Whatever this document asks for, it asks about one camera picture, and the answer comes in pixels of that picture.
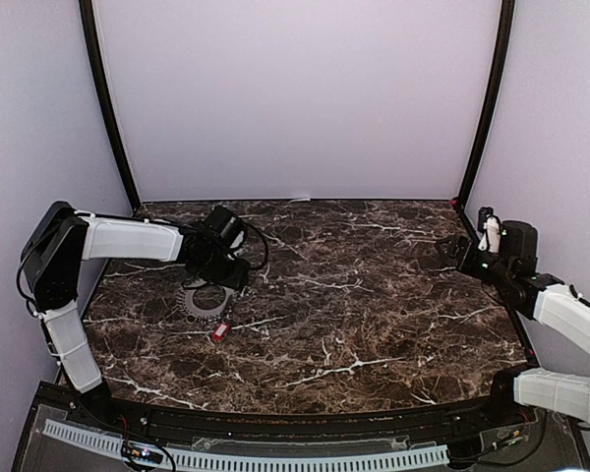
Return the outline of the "grey crescent key organizer plate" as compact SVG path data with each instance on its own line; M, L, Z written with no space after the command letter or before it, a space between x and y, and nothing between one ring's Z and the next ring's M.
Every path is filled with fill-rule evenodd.
M236 302L238 292L228 287L209 284L182 287L176 294L180 310L190 319L207 323L222 321Z

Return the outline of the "red key tag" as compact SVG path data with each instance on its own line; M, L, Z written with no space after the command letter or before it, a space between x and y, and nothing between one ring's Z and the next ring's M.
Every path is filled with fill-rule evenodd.
M220 342L226 336L229 330L230 325L228 323L221 323L212 333L212 339L214 341Z

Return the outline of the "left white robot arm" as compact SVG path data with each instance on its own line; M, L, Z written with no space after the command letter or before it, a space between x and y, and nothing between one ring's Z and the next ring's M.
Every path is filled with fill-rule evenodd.
M119 420L118 405L97 391L105 383L94 360L78 307L81 265L86 261L145 260L183 266L191 279L187 294L216 285L228 297L248 283L251 264L237 256L244 222L224 206L188 225L80 211L53 203L20 256L16 287L29 314L40 320L80 410L99 429Z

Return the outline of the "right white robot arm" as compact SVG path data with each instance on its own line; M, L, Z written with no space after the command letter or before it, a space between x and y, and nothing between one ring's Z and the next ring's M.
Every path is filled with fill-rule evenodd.
M531 224L490 215L479 239L455 235L436 243L439 256L459 272L496 289L501 304L546 326L590 356L590 301L561 279L537 271L538 231ZM495 374L482 417L505 425L520 406L539 407L590 425L590 377L541 367L517 367Z

